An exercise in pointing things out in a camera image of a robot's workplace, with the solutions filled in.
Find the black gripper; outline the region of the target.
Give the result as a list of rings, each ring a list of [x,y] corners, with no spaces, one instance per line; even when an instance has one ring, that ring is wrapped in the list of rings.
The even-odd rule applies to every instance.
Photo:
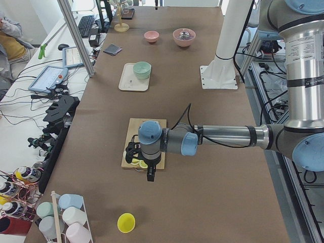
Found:
[[[125,148],[125,152],[125,160],[128,164],[131,164],[133,162],[133,159],[142,159],[139,142],[129,142],[127,147]]]

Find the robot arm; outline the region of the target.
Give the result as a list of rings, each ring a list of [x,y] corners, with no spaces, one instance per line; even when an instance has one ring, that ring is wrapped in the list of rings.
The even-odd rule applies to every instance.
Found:
[[[176,122],[162,128],[145,121],[128,143],[126,162],[142,160],[153,180],[164,152],[193,156],[202,144],[258,146],[281,153],[298,166],[323,171],[323,1],[261,1],[263,39],[283,39],[289,117],[284,124],[257,127],[207,126]]]

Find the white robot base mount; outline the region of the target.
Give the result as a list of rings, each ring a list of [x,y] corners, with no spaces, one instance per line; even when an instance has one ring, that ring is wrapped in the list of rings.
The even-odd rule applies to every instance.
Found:
[[[245,29],[245,22],[253,8],[253,1],[229,1],[224,17],[215,58],[208,66],[200,67],[203,89],[238,88],[235,79],[234,55]]]

